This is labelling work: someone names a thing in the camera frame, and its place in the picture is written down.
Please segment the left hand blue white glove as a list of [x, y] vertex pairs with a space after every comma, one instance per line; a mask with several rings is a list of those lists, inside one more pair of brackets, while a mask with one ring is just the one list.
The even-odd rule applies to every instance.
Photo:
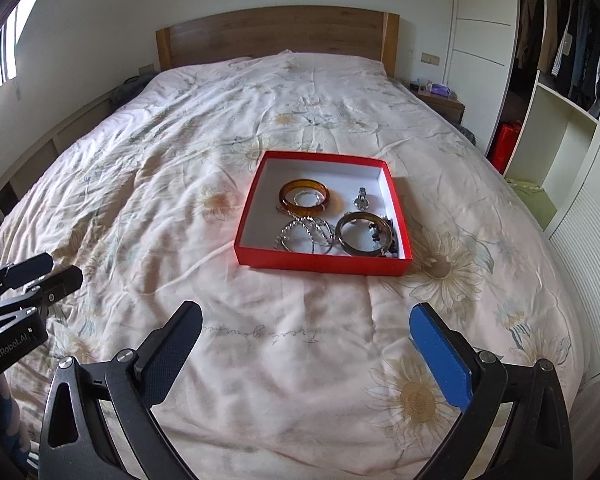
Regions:
[[22, 422], [20, 408], [12, 397], [4, 374], [0, 375], [0, 450], [20, 470], [27, 471], [31, 449], [26, 425]]

